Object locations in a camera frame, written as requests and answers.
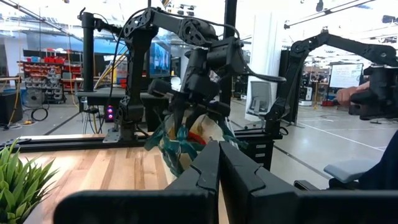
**desk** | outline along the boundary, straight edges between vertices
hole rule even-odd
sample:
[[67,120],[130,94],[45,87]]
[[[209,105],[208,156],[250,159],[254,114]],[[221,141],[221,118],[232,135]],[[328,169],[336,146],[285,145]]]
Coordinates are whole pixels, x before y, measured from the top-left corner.
[[[76,96],[86,97],[87,104],[90,106],[106,106],[108,103],[110,88],[101,88],[99,90],[94,90],[92,92],[79,91]],[[113,88],[111,105],[117,109],[119,106],[120,99],[124,97],[125,89]],[[148,126],[148,131],[155,131],[160,125],[157,114],[160,116],[161,120],[164,119],[163,110],[167,109],[169,106],[169,99],[166,97],[155,97],[148,93],[141,93],[142,104],[145,106],[145,117]]]
[[[79,135],[23,136],[32,139],[68,139]],[[49,180],[57,186],[42,204],[43,224],[51,224],[57,204],[66,196],[81,190],[158,190],[168,186],[175,177],[165,165],[158,149],[146,151],[142,147],[94,149],[80,151],[27,152],[21,159],[40,156],[38,165],[54,160],[52,169],[59,172]],[[227,224],[228,217],[222,191],[219,195],[219,219]]]

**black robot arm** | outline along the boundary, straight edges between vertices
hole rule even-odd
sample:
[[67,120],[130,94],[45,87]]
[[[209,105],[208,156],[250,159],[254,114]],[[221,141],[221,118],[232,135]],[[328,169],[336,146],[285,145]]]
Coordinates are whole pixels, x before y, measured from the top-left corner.
[[292,87],[293,84],[297,82],[300,68],[308,54],[322,45],[329,45],[331,47],[354,53],[379,65],[398,67],[396,50],[388,45],[364,44],[355,40],[349,40],[332,35],[327,32],[323,32],[305,40],[297,41],[293,43],[290,51],[289,67],[286,75],[286,77],[294,78],[289,79],[288,82],[282,85],[282,88],[288,88],[289,91],[286,91],[285,95],[280,96],[272,105],[270,112],[267,114],[268,120],[277,120],[289,113],[289,100],[292,96]]

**whiteboard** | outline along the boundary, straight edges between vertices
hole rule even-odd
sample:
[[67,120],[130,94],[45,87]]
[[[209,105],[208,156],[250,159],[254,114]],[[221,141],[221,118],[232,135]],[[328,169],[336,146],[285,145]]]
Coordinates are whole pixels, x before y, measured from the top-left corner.
[[349,88],[359,86],[363,64],[332,65],[330,87]]

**metal post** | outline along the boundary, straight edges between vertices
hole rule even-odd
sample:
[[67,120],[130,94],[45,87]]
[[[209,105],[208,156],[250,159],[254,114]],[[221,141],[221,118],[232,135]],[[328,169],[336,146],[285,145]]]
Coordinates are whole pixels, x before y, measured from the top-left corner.
[[[236,5],[238,0],[225,0],[225,13],[224,13],[224,23],[235,26],[236,22]],[[224,39],[234,35],[234,30],[225,27],[224,28]],[[220,101],[228,105],[231,104],[231,94],[232,94],[232,77],[225,78],[220,83]]]
[[94,14],[84,12],[81,15],[83,28],[83,91],[94,90]]

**black desk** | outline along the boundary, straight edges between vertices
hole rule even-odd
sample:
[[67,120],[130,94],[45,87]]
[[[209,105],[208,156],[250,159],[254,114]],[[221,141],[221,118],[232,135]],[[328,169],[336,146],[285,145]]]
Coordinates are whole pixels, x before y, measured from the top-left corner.
[[[79,98],[86,97],[89,106],[107,106],[110,88],[101,88],[93,92],[79,91],[76,96]],[[114,109],[119,106],[120,99],[124,97],[125,90],[114,87],[112,90],[111,105]],[[164,119],[163,111],[169,106],[169,99],[166,97],[158,98],[148,93],[141,93],[142,104],[145,106],[145,117],[148,127],[148,132],[155,131],[160,125],[158,115],[161,120]]]

